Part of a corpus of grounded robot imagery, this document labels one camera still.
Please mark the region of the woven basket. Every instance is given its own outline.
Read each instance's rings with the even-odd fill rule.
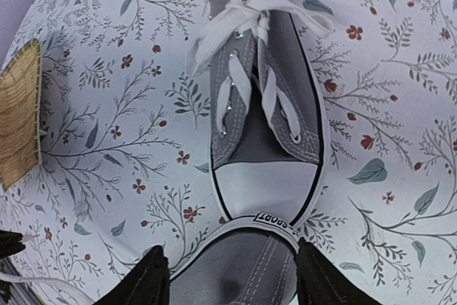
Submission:
[[[0,76],[0,183],[4,191],[40,164],[41,47],[29,41]]]

